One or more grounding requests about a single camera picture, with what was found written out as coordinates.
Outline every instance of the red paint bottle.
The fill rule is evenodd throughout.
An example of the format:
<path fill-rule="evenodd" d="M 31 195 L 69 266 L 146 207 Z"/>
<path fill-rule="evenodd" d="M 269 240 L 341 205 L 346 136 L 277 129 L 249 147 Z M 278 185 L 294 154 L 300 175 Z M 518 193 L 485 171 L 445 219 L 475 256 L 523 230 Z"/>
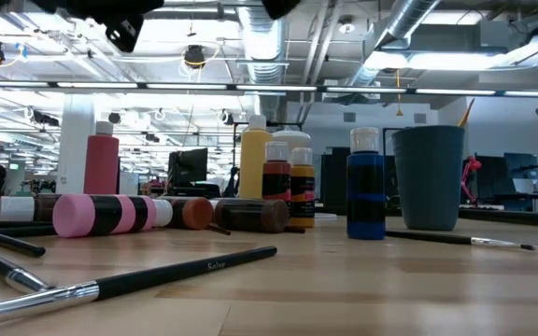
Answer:
<path fill-rule="evenodd" d="M 288 143 L 270 141 L 265 145 L 266 162 L 262 167 L 262 197 L 282 200 L 290 208 L 290 171 Z"/>

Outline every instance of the table surface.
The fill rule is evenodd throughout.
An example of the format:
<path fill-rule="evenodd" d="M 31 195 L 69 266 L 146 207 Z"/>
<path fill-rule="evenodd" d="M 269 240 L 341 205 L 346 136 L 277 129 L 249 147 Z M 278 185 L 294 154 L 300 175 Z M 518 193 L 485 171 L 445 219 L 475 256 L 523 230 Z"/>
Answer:
<path fill-rule="evenodd" d="M 0 325 L 0 336 L 538 335 L 538 250 L 355 241 L 345 219 L 306 234 L 153 231 L 4 256 L 58 286 L 254 247 L 270 259 Z M 402 229 L 399 217 L 388 228 Z M 538 245 L 538 227 L 460 219 L 456 234 Z M 0 282 L 0 300 L 18 296 Z"/>

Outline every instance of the ceiling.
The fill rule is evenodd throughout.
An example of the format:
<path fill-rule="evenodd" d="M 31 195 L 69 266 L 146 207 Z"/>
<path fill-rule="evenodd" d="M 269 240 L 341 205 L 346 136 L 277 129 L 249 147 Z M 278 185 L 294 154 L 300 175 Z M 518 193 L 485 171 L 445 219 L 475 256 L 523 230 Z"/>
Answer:
<path fill-rule="evenodd" d="M 325 79 L 350 77 L 363 63 L 362 41 L 371 23 L 387 18 L 393 1 L 345 0 L 340 18 L 349 15 L 354 31 L 333 32 L 327 49 L 328 61 L 320 68 L 318 83 Z M 444 0 L 424 24 L 475 25 L 491 14 L 496 21 L 514 18 L 517 12 L 523 19 L 538 15 L 538 1 L 516 1 L 512 5 L 493 1 Z M 311 36 L 317 13 L 323 2 L 306 0 L 286 20 L 287 51 L 284 63 L 284 84 L 300 84 L 304 66 L 311 48 Z M 330 18 L 325 21 L 323 33 Z M 141 81 L 141 82 L 207 82 L 245 83 L 247 59 L 238 23 L 231 21 L 170 21 L 147 20 L 133 53 L 122 53 L 107 41 L 105 27 L 92 21 L 79 21 L 62 15 L 48 15 L 27 10 L 23 16 L 7 14 L 0 17 L 0 41 L 4 42 L 5 67 L 0 67 L 0 79 L 15 80 L 71 80 L 71 81 Z M 17 45 L 25 48 L 25 57 Z M 189 70 L 182 62 L 182 53 L 188 45 L 204 46 L 207 63 L 201 71 Z M 381 86 L 397 86 L 395 72 L 381 71 L 377 78 Z M 427 88 L 512 88 L 538 89 L 538 69 L 495 72 L 437 71 L 401 69 L 399 85 Z M 352 106 L 354 111 L 397 110 L 396 95 L 382 95 L 379 105 Z M 341 115 L 330 116 L 330 111 L 343 107 L 323 104 L 320 98 L 312 106 L 306 120 L 308 127 L 348 127 Z M 405 96 L 406 109 L 421 113 L 436 110 L 446 102 L 432 96 Z M 229 171 L 232 157 L 232 126 L 221 121 L 224 114 L 232 114 L 236 121 L 244 121 L 252 113 L 251 96 L 96 93 L 99 119 L 109 113 L 122 116 L 116 131 L 134 134 L 117 135 L 122 144 L 124 169 L 154 174 L 165 170 L 168 152 L 181 147 L 209 146 L 217 153 L 210 163 L 216 175 Z M 20 129 L 23 133 L 0 133 L 1 158 L 10 152 L 21 154 L 30 162 L 30 170 L 48 174 L 54 171 L 59 147 L 59 129 L 49 127 L 46 133 L 28 133 L 39 130 L 29 118 L 31 111 L 39 111 L 63 123 L 64 93 L 44 91 L 0 90 L 0 129 Z M 288 121 L 295 121 L 299 105 L 297 99 L 288 104 Z M 164 131 L 156 147 L 138 131 Z M 203 135 L 191 135 L 198 132 Z M 143 149 L 148 154 L 136 157 L 130 149 Z"/>

